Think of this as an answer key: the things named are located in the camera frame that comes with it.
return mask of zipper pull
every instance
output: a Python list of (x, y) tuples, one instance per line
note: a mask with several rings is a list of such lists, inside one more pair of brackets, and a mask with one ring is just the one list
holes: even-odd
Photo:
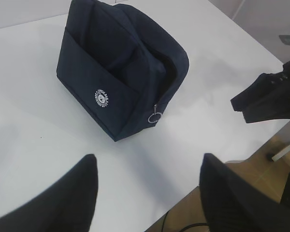
[(155, 116), (155, 115), (160, 115), (160, 118), (162, 117), (162, 113), (157, 112), (157, 104), (154, 105), (154, 113), (151, 114), (151, 116), (148, 117), (148, 120), (147, 120), (147, 121), (148, 121), (149, 123), (156, 123), (156, 122), (158, 122), (158, 121), (160, 120), (160, 118), (159, 118), (159, 119), (156, 119), (156, 120), (154, 120), (154, 121), (151, 120), (151, 117), (152, 117), (152, 116)]
[(157, 104), (154, 105), (154, 114), (156, 114)]

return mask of white tabletop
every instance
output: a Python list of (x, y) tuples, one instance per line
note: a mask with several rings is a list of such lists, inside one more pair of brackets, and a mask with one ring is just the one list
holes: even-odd
[(130, 0), (186, 50), (163, 119), (114, 143), (56, 77), (66, 15), (0, 29), (0, 216), (98, 159), (91, 231), (142, 232), (198, 185), (203, 154), (245, 160), (288, 120), (246, 124), (230, 99), (281, 62), (207, 0)]

